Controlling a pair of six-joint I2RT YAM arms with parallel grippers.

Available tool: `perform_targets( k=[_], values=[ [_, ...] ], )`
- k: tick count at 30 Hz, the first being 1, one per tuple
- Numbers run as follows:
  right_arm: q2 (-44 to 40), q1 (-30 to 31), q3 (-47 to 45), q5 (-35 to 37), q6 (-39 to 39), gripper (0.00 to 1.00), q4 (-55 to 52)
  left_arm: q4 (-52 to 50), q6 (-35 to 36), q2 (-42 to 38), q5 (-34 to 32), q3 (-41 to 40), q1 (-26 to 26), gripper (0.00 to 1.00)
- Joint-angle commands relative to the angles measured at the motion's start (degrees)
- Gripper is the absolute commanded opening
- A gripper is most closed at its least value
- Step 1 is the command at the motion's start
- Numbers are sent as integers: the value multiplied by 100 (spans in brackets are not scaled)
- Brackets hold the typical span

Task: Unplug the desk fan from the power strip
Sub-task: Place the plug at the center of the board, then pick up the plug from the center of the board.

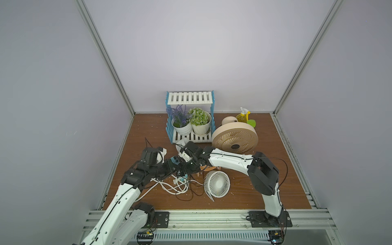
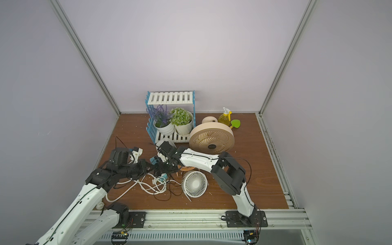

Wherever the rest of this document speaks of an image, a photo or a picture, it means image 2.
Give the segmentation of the teal white power strip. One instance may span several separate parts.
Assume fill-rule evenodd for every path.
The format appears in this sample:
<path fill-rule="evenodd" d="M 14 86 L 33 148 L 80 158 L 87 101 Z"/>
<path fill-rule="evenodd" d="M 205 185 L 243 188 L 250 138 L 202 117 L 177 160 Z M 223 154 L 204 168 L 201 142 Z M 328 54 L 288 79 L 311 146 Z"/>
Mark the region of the teal white power strip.
<path fill-rule="evenodd" d="M 163 180 L 167 180 L 168 176 L 165 170 L 165 165 L 161 158 L 154 156 L 150 158 L 151 168 L 153 170 L 153 175 L 156 178 L 161 178 Z"/>

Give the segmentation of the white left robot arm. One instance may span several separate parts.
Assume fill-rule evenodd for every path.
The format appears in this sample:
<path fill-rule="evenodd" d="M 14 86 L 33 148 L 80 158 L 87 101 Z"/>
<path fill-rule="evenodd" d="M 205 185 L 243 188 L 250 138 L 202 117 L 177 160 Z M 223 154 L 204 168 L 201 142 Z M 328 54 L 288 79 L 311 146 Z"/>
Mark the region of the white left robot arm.
<path fill-rule="evenodd" d="M 138 180 L 152 170 L 152 165 L 144 159 L 134 164 L 115 168 L 108 166 L 94 170 L 86 179 L 86 184 L 76 199 L 36 244 L 92 245 L 111 228 L 142 228 L 145 222 L 145 212 L 130 212 L 126 205 L 114 202 L 108 206 L 98 220 L 77 234 L 93 208 L 120 179 Z"/>

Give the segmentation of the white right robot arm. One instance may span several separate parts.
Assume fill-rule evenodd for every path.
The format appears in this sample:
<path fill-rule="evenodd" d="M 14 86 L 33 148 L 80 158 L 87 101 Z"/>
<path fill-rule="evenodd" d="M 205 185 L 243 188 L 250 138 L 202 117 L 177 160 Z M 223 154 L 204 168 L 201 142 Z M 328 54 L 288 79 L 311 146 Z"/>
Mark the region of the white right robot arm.
<path fill-rule="evenodd" d="M 229 153 L 210 155 L 164 143 L 157 147 L 157 155 L 150 161 L 158 175 L 178 172 L 180 166 L 195 167 L 212 174 L 219 187 L 236 203 L 237 217 L 229 220 L 245 227 L 255 226 L 258 222 L 258 209 L 247 189 L 246 170 Z"/>

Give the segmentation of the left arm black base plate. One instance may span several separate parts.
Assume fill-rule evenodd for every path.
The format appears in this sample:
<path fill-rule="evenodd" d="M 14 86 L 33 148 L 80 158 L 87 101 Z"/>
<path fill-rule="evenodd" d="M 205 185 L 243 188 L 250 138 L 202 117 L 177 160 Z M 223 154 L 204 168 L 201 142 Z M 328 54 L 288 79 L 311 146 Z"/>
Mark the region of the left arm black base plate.
<path fill-rule="evenodd" d="M 146 221 L 146 212 L 142 211 L 128 211 L 124 212 L 119 217 L 118 224 L 114 227 L 116 229 L 133 229 L 143 228 Z"/>

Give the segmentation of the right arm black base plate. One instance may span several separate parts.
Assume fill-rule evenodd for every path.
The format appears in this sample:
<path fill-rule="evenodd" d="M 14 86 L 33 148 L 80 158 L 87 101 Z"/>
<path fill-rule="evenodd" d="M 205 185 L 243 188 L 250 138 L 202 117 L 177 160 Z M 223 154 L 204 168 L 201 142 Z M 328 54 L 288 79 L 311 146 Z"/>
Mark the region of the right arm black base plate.
<path fill-rule="evenodd" d="M 256 210 L 250 217 L 240 214 L 238 211 L 226 211 L 221 220 L 225 221 L 229 228 L 265 228 L 268 227 L 264 211 Z"/>

